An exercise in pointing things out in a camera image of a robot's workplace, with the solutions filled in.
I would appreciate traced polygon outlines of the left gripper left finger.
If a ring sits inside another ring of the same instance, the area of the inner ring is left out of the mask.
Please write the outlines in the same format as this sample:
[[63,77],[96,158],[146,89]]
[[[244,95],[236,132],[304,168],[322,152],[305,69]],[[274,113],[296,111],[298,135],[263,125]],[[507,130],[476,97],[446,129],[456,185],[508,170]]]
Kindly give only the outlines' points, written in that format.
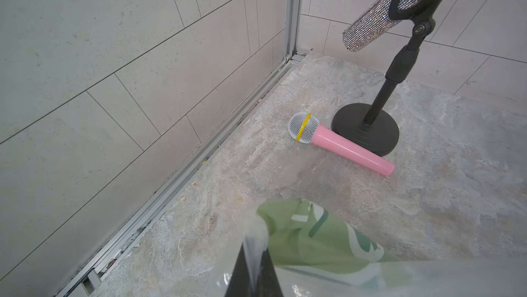
[[252,297],[252,295],[253,289],[246,262],[244,246],[241,246],[225,297]]

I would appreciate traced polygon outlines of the zip-top bag green pineapple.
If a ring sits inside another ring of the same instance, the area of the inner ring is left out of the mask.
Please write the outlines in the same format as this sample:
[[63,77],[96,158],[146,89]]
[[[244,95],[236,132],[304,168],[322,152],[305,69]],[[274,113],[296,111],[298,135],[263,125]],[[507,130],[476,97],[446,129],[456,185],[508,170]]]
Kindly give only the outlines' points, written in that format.
[[314,202],[267,199],[241,214],[209,296],[225,296],[241,246],[252,296],[266,249],[284,296],[526,295],[524,260],[401,261]]

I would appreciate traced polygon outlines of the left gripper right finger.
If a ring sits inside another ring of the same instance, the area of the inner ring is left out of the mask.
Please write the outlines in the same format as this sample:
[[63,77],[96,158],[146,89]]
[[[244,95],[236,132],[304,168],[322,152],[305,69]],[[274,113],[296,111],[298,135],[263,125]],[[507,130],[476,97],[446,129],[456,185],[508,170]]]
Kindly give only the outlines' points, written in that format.
[[257,278],[257,297],[283,297],[283,292],[269,250],[262,253]]

